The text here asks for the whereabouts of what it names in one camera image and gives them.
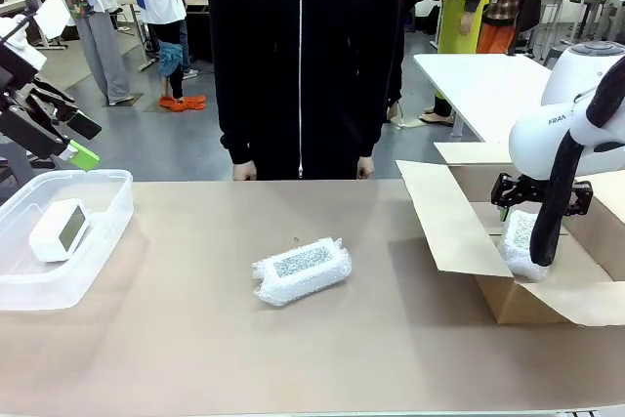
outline cardboard flap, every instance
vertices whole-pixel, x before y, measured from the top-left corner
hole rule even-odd
[[[582,326],[625,324],[625,282],[558,285],[522,285],[541,302]]]
[[[508,144],[486,142],[435,143],[448,165],[510,165]]]
[[[512,277],[446,166],[412,161],[397,166],[440,271]]]
[[[578,180],[590,181],[595,197],[607,210],[625,224],[625,199],[622,189],[625,187],[625,171],[585,176]]]

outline white device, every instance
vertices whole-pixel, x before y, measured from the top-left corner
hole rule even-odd
[[[545,88],[542,106],[519,119],[510,134],[510,156],[520,172],[548,181],[568,131],[585,147],[576,176],[625,167],[625,146],[617,146],[625,144],[625,105],[601,129],[586,118],[600,82],[623,58],[625,47],[607,42],[578,44],[562,54]]]
[[[67,261],[88,226],[87,211],[80,199],[58,200],[46,209],[30,233],[28,242],[41,262]]]

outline bubble wrap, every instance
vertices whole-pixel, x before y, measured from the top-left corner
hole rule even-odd
[[[341,239],[322,238],[254,263],[252,269],[254,278],[263,280],[254,293],[264,302],[282,307],[345,280],[352,273],[352,262]]]
[[[549,273],[549,268],[532,263],[529,255],[529,240],[537,217],[537,214],[513,211],[506,220],[499,240],[499,254],[506,261],[508,269],[514,275],[522,275],[532,282],[541,281]]]

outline plastic bin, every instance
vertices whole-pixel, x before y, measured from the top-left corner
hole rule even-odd
[[[89,290],[133,215],[132,175],[123,170],[51,171],[0,207],[0,310],[60,310]],[[42,263],[28,236],[55,200],[82,200],[90,226],[73,256]]]

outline gray pants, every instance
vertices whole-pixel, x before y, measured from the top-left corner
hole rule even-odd
[[[110,103],[126,98],[130,84],[110,15],[95,13],[74,21],[87,63],[104,96]]]

